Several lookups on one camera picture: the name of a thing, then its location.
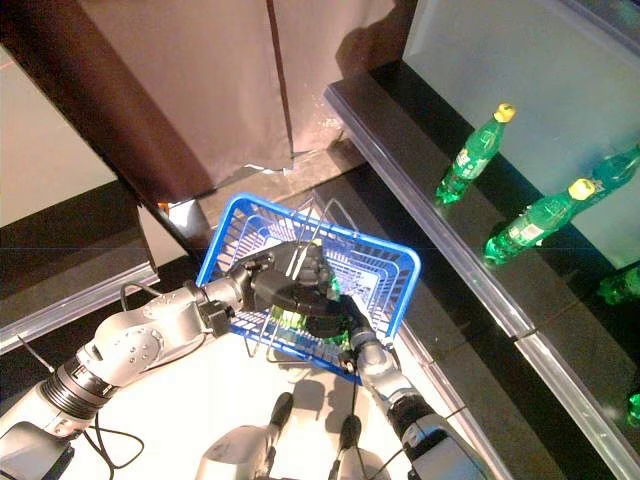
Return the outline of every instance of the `black shelf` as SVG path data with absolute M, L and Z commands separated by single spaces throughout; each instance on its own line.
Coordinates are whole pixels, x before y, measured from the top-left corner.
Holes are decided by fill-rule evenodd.
M 526 348 L 549 345 L 547 357 L 527 359 L 612 470 L 640 472 L 634 452 L 640 432 L 624 422 L 640 331 L 621 331 L 613 320 L 621 312 L 637 319 L 640 311 L 637 305 L 613 310 L 594 297 L 598 281 L 614 270 L 609 262 L 569 225 L 542 249 L 500 268 L 485 265 L 487 238 L 540 193 L 498 155 L 462 202 L 436 206 L 433 192 L 472 127 L 403 62 L 334 83 L 325 96 L 373 169 L 504 332 Z M 425 341 L 429 351 L 440 348 Z

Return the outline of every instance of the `metal shelf edge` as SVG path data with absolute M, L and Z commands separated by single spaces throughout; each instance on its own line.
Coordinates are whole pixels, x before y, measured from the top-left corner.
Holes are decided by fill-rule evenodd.
M 515 342 L 616 478 L 640 478 L 640 457 L 551 342 L 535 333 Z
M 435 207 L 414 182 L 376 143 L 367 127 L 342 101 L 332 85 L 327 88 L 324 95 L 329 105 L 352 132 L 351 140 L 362 155 L 505 333 L 510 337 L 520 337 L 533 331 L 533 322 L 527 314 L 487 270 L 469 246 L 440 217 Z
M 115 275 L 56 303 L 34 312 L 0 329 L 0 355 L 21 345 L 16 335 L 30 342 L 77 318 L 104 307 L 120 296 L 125 282 L 152 285 L 160 281 L 149 262 Z

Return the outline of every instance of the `wall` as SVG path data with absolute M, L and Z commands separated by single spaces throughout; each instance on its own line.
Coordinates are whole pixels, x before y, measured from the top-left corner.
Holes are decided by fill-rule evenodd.
M 115 180 L 0 49 L 0 226 Z
M 404 60 L 476 127 L 513 102 L 501 152 L 543 194 L 640 141 L 640 59 L 554 0 L 421 0 Z M 574 225 L 638 260 L 640 174 Z

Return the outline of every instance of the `green plastic bottle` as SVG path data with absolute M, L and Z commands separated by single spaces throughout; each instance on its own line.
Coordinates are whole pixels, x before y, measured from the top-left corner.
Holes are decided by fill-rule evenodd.
M 595 205 L 618 188 L 628 183 L 640 166 L 640 145 L 618 155 L 605 158 L 592 172 L 590 180 L 596 193 L 576 209 L 576 214 Z
M 501 103 L 493 117 L 478 130 L 469 135 L 458 156 L 449 167 L 436 189 L 436 198 L 445 204 L 455 203 L 462 198 L 478 178 L 493 156 L 498 153 L 504 135 L 504 127 L 516 114 L 516 107 Z
M 627 399 L 627 423 L 640 427 L 640 391 L 632 393 Z
M 501 265 L 511 257 L 534 245 L 560 229 L 574 215 L 575 208 L 593 195 L 595 185 L 590 180 L 576 180 L 566 192 L 544 197 L 525 211 L 498 235 L 491 237 L 484 255 Z
M 618 305 L 639 299 L 640 266 L 602 280 L 598 295 L 603 297 L 609 305 Z

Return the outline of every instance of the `green object in basket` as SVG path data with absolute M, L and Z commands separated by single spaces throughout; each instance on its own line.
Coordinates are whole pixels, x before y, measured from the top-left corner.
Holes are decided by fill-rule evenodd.
M 331 275 L 329 280 L 329 288 L 327 289 L 327 298 L 330 300 L 338 300 L 340 298 L 340 284 L 335 275 Z M 306 331 L 307 316 L 301 313 L 290 312 L 281 307 L 271 307 L 271 318 L 280 326 L 289 330 Z M 340 335 L 324 339 L 325 343 L 337 345 L 339 347 L 349 347 L 349 332 L 344 330 Z

